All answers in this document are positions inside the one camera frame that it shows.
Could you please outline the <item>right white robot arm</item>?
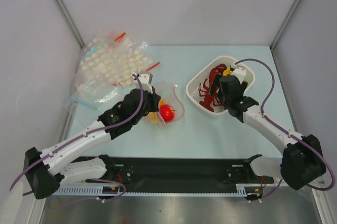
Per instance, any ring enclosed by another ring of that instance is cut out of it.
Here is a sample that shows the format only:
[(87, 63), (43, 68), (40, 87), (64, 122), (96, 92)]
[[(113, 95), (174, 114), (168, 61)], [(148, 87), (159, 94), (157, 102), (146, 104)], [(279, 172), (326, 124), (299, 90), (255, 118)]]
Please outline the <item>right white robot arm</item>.
[(256, 182), (261, 176), (274, 177), (299, 190), (326, 173), (320, 142), (314, 135), (305, 137), (271, 121), (256, 100), (244, 95), (243, 84), (236, 76), (218, 76), (214, 84), (229, 114), (263, 135), (282, 155), (281, 158), (251, 157), (249, 166), (243, 169), (246, 181)]

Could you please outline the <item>yellow pear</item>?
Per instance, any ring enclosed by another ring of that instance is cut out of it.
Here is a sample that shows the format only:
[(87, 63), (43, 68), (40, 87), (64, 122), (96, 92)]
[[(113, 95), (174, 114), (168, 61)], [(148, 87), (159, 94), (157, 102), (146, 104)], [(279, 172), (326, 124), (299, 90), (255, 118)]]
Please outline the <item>yellow pear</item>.
[(156, 125), (160, 125), (162, 123), (162, 118), (159, 113), (157, 112), (150, 112), (147, 116), (146, 119), (149, 121), (149, 123), (153, 123)]

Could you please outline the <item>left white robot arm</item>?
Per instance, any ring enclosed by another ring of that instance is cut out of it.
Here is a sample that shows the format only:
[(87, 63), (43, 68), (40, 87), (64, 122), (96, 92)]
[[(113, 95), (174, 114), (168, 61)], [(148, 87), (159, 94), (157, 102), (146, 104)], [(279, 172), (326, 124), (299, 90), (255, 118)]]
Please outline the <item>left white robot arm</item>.
[(77, 161), (77, 158), (130, 131), (150, 112), (157, 112), (160, 99), (154, 90), (133, 89), (123, 101), (106, 110), (76, 137), (42, 151), (35, 147), (27, 150), (24, 174), (35, 198), (47, 198), (68, 183), (96, 179), (112, 181), (116, 166), (109, 156), (99, 155), (87, 161)]

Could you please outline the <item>yellow bell pepper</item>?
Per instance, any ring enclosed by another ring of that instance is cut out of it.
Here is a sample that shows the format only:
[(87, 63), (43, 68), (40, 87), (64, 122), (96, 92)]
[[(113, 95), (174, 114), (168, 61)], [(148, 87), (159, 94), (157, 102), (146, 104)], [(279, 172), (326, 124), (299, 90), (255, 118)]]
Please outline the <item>yellow bell pepper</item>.
[(231, 75), (231, 73), (232, 73), (231, 68), (227, 68), (226, 70), (223, 71), (222, 75), (227, 76), (227, 75)]

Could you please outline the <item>pink dotted zip bag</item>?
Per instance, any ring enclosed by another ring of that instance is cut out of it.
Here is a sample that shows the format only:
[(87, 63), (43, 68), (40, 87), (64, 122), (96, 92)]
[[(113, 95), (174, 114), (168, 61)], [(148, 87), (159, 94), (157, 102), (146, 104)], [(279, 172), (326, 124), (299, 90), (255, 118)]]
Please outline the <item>pink dotted zip bag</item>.
[[(157, 126), (161, 126), (163, 128), (167, 127), (169, 124), (177, 122), (183, 119), (185, 115), (185, 106), (183, 105), (180, 98), (177, 96), (177, 87), (178, 84), (171, 83), (171, 82), (157, 82), (154, 84), (156, 93), (164, 100), (165, 104), (168, 104), (173, 107), (175, 110), (175, 119), (171, 122), (165, 123), (162, 119), (162, 123)], [(147, 124), (156, 125), (153, 123), (149, 123), (149, 121), (145, 117), (145, 121)]]

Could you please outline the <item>red apple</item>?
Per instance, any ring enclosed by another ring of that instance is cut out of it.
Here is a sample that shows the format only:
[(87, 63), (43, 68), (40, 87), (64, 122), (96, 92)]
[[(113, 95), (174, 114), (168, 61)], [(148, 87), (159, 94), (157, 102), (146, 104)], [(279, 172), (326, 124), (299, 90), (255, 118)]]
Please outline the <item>red apple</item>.
[(164, 122), (168, 123), (175, 119), (175, 110), (172, 106), (164, 104), (160, 107), (160, 115)]

